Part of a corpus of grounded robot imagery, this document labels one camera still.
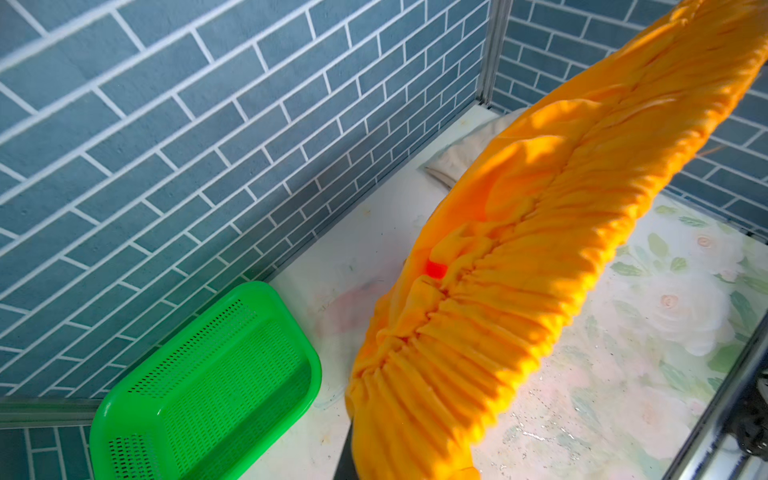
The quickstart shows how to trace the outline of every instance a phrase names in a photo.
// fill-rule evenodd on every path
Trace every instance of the red spot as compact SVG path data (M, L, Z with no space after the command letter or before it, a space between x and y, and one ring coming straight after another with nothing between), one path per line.
M445 273L448 272L448 266L442 265L440 263L435 263L431 260L427 260L427 266L425 268L425 273L429 275L430 277L440 280L445 276Z

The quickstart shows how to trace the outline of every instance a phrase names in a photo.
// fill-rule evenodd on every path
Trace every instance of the floral pattern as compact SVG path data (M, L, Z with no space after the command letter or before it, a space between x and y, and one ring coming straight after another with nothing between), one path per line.
M768 308L768 246L658 197L475 451L483 479L656 480Z

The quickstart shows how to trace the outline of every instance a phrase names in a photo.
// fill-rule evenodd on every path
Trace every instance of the orange sleeve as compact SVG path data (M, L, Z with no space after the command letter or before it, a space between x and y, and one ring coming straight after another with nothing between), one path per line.
M746 93L767 25L764 0L682 2L491 142L424 226L355 361L362 480L479 478L469 446Z

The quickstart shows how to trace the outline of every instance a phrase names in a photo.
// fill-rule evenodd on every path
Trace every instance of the flower center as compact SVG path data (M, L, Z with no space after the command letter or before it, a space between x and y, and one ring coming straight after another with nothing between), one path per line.
M699 247L710 248L714 242L711 238L702 236L696 239L696 243L699 244Z
M661 304L667 308L674 308L677 305L677 295L662 295Z

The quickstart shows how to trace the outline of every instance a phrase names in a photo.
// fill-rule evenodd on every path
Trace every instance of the basket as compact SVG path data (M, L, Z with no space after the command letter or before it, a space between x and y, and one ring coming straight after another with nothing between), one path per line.
M239 478L310 407L320 361L266 283L238 286L107 395L97 480Z

